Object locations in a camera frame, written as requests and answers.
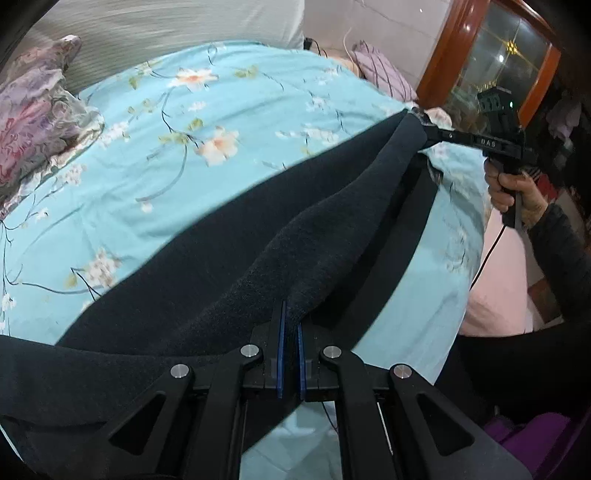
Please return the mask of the black right sleeve forearm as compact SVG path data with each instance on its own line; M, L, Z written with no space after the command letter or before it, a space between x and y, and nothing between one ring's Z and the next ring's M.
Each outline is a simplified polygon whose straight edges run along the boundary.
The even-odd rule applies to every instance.
M566 323L590 325L590 254L562 208L550 204L529 229L534 257Z

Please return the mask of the person's right hand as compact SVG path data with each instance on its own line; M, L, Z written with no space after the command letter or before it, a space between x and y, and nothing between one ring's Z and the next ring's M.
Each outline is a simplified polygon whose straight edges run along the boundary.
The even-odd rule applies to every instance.
M549 206L533 178L526 171L517 175L501 172L491 159L485 161L484 169L492 205L506 214L521 199L521 223L526 229L533 228Z

